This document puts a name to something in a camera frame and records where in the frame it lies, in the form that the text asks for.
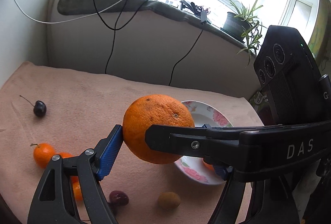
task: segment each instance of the tangerine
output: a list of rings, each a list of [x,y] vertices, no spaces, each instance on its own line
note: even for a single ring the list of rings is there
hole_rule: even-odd
[[[206,162],[204,162],[204,159],[202,159],[202,163],[211,171],[215,171],[214,167],[211,164],[208,164]]]
[[[82,201],[83,200],[83,195],[82,191],[80,189],[80,184],[79,182],[75,182],[72,184],[72,189],[73,189],[73,195],[75,197],[76,201]]]
[[[56,154],[54,148],[47,143],[31,144],[34,148],[34,160],[41,167],[46,168],[50,159]]]
[[[148,95],[135,100],[123,118],[123,140],[138,158],[155,164],[168,164],[181,158],[180,155],[148,147],[145,132],[153,124],[194,127],[193,118],[186,106],[170,96]]]
[[[68,153],[68,152],[60,152],[60,153],[58,153],[58,154],[59,154],[63,159],[73,157],[73,155],[70,154],[70,153]],[[72,183],[78,182],[78,181],[79,181],[78,176],[71,176],[71,181],[72,181]]]

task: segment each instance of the bed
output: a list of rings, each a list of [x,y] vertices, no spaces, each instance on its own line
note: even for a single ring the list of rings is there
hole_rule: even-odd
[[[12,224],[27,222],[30,203],[43,173],[34,162],[31,143],[46,142],[58,152],[79,155],[107,137],[115,124],[122,124],[126,109],[134,100],[154,93],[180,101],[207,103],[221,111],[234,126],[263,125],[244,98],[24,62],[0,90],[2,219]],[[45,102],[46,116],[37,118],[31,104],[20,95],[32,103]],[[116,189],[127,193],[130,203],[120,209],[117,220],[136,224],[207,223],[223,188],[223,185],[199,184],[187,178],[174,164],[144,162],[125,144],[101,186],[106,197]],[[163,211],[157,207],[158,195],[164,191],[180,195],[182,203],[176,210]],[[250,193],[250,184],[247,184],[237,223],[245,219]],[[88,220],[83,203],[78,203],[78,209],[81,219]]]

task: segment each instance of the cherry stem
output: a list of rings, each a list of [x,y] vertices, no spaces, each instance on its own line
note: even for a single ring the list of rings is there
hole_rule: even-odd
[[[20,97],[22,97],[23,99],[27,100],[34,107],[34,105],[28,99],[24,98],[22,95],[20,95]]]

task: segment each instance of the floral plate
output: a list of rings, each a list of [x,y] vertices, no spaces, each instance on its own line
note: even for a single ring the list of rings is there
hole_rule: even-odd
[[[221,112],[208,104],[198,101],[183,101],[182,104],[188,108],[196,127],[201,127],[204,124],[209,124],[212,127],[232,127],[232,124]],[[201,158],[183,156],[175,161],[175,165],[185,175],[199,183],[208,185],[224,183],[220,176],[206,168]]]

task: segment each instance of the screw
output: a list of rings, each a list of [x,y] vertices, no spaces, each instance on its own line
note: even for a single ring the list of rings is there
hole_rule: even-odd
[[[92,155],[94,153],[94,150],[93,149],[87,149],[85,150],[85,155],[89,156],[89,155]]]
[[[53,157],[52,157],[52,161],[57,161],[57,160],[59,160],[60,159],[60,155],[54,155]]]
[[[199,149],[199,147],[200,147],[200,143],[198,141],[193,141],[191,143],[191,148],[192,149],[197,150],[197,149]]]

